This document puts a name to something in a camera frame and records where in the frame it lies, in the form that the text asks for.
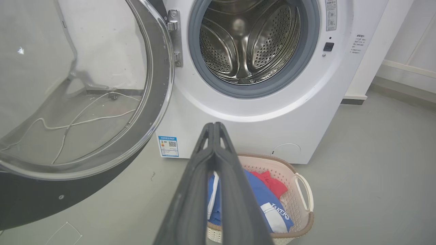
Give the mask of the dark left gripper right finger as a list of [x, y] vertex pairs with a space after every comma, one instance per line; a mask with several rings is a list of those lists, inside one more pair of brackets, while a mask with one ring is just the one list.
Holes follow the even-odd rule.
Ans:
[[272, 245], [260, 206], [221, 122], [214, 124], [214, 155], [214, 170], [220, 178], [222, 243]]

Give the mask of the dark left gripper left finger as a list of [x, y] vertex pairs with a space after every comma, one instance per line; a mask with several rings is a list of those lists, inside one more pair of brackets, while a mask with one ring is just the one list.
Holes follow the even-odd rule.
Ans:
[[207, 189], [214, 124], [203, 127], [154, 240], [155, 245], [206, 243]]

